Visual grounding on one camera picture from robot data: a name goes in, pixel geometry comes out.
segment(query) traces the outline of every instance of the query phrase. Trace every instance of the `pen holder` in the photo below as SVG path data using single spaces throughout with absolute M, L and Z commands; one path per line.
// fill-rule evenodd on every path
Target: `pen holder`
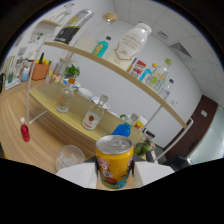
M 33 69 L 33 80 L 45 79 L 50 65 L 35 64 Z

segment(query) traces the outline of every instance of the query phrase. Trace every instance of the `white bottle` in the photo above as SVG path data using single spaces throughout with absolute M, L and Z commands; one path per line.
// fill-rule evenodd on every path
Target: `white bottle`
M 151 32 L 152 29 L 148 25 L 138 23 L 133 29 L 125 33 L 106 60 L 127 71 L 134 58 L 144 47 Z
M 173 83 L 174 83 L 174 81 L 172 79 L 170 79 L 169 82 L 167 84 L 165 84 L 164 87 L 161 89 L 159 96 L 162 99 L 165 100 L 170 95 Z
M 102 95 L 98 104 L 92 105 L 86 113 L 82 125 L 87 130 L 94 130 L 104 115 L 103 105 L 107 102 L 108 97 Z

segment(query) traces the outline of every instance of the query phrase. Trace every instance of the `chair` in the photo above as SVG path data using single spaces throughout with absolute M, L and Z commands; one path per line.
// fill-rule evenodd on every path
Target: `chair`
M 171 159 L 167 160 L 162 165 L 170 166 L 175 172 L 190 166 L 187 158 L 179 154 L 174 155 Z

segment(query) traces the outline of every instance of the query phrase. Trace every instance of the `white wall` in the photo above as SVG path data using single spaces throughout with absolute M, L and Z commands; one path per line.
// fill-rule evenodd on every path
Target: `white wall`
M 91 25 L 95 18 L 98 18 L 105 12 L 115 12 L 112 0 L 76 0 L 74 3 L 75 6 L 72 8 L 72 14 L 66 17 L 63 24 L 74 16 L 75 13 L 84 8 L 91 9 L 95 12 L 94 17 L 76 34 L 74 41 Z M 63 5 L 57 7 L 55 10 L 59 12 L 63 8 Z M 27 41 L 38 21 L 27 30 L 26 36 L 21 41 L 20 45 L 13 48 L 9 55 L 15 55 L 20 47 L 29 47 L 24 55 L 28 54 L 34 47 L 37 47 L 37 45 L 33 46 L 32 44 L 27 44 Z M 113 49 L 123 34 L 131 28 L 133 28 L 133 25 L 121 20 L 116 21 L 113 26 L 111 26 L 108 35 L 111 36 L 112 39 L 109 43 L 109 48 L 104 54 L 104 58 L 107 57 L 110 50 Z M 61 27 L 57 27 L 54 31 L 54 35 L 57 35 L 60 29 Z M 64 52 L 61 49 L 48 46 L 43 46 L 42 51 L 45 52 L 45 57 L 50 60 L 58 59 Z M 174 99 L 177 101 L 177 106 L 191 116 L 202 94 L 191 73 L 175 53 L 154 36 L 150 35 L 144 49 L 142 49 L 137 56 L 137 58 L 145 62 L 148 67 L 153 62 L 157 65 L 162 65 L 167 57 L 173 62 L 169 73 L 170 77 L 174 80 L 172 93 L 168 100 L 171 101 Z M 111 105 L 110 110 L 118 115 L 123 113 L 136 113 L 138 116 L 143 115 L 146 119 L 150 119 L 159 108 L 159 104 L 153 98 L 115 72 L 85 58 L 79 60 L 78 66 L 80 67 L 81 74 L 77 81 L 80 82 L 82 87 L 89 89 L 96 96 L 100 96 L 101 94 L 107 95 Z M 188 120 L 181 112 L 178 110 L 176 110 L 176 112 L 185 122 Z M 162 109 L 148 125 L 148 129 L 156 135 L 155 143 L 162 147 L 166 146 L 181 128 L 179 123 L 164 109 Z

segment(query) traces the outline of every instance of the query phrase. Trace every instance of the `plastic bottle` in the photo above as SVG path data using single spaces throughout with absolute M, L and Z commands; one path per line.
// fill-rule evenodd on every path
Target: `plastic bottle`
M 74 82 L 74 78 L 69 78 L 67 86 L 63 88 L 60 92 L 60 96 L 57 100 L 56 106 L 56 110 L 60 113 L 67 113 L 71 106 L 72 97 L 74 95 L 71 84 L 74 84 Z
M 142 83 L 146 84 L 147 81 L 150 79 L 150 77 L 152 76 L 153 72 L 155 71 L 157 65 L 155 63 L 152 64 L 152 66 L 150 68 L 147 68 L 143 74 L 141 75 L 141 77 L 139 78 L 139 81 L 141 81 Z
M 172 65 L 172 61 L 169 58 L 166 58 L 163 66 L 158 66 L 156 71 L 154 72 L 149 86 L 156 92 L 159 93 L 162 86 L 166 83 L 168 78 L 168 69 Z
M 20 119 L 20 121 L 21 121 L 21 123 L 22 123 L 22 125 L 21 125 L 21 127 L 20 127 L 20 131 L 21 131 L 21 133 L 22 133 L 23 140 L 24 140 L 25 142 L 28 142 L 28 141 L 30 140 L 30 134 L 29 134 L 29 129 L 28 129 L 28 127 L 27 127 L 26 124 L 25 124 L 25 118 L 22 117 L 22 118 Z
M 111 37 L 107 36 L 106 40 L 104 41 L 100 41 L 96 47 L 94 48 L 92 54 L 98 56 L 98 57 L 102 57 L 104 52 L 107 50 L 108 48 L 108 42 L 110 41 Z
M 29 72 L 30 72 L 30 69 L 28 66 L 26 66 L 24 69 L 23 69 L 23 73 L 22 73 L 22 76 L 21 76 L 21 81 L 22 82 L 26 82 L 27 79 L 28 79 L 28 76 L 29 76 Z
M 103 105 L 107 102 L 108 97 L 102 95 L 98 104 L 92 105 L 86 113 L 82 125 L 87 130 L 94 130 L 104 115 Z
M 93 16 L 93 12 L 88 9 L 79 11 L 73 16 L 65 26 L 59 31 L 54 41 L 69 44 L 79 29 Z
M 124 124 L 119 124 L 116 129 L 113 131 L 112 135 L 122 135 L 128 137 L 131 134 L 131 127 L 134 125 L 138 116 L 132 114 L 130 118 L 126 118 Z
M 148 25 L 138 23 L 124 34 L 106 60 L 127 71 L 136 55 L 144 47 L 151 32 L 152 29 Z
M 171 92 L 171 88 L 172 88 L 172 85 L 173 85 L 174 81 L 172 79 L 169 80 L 168 83 L 166 83 L 164 85 L 164 87 L 161 89 L 160 93 L 159 93 L 159 96 L 162 98 L 162 99 L 167 99 L 167 97 L 170 95 L 170 92 Z
M 92 53 L 96 45 L 106 38 L 111 25 L 118 19 L 115 13 L 106 13 L 94 20 L 88 29 L 75 42 L 74 47 Z

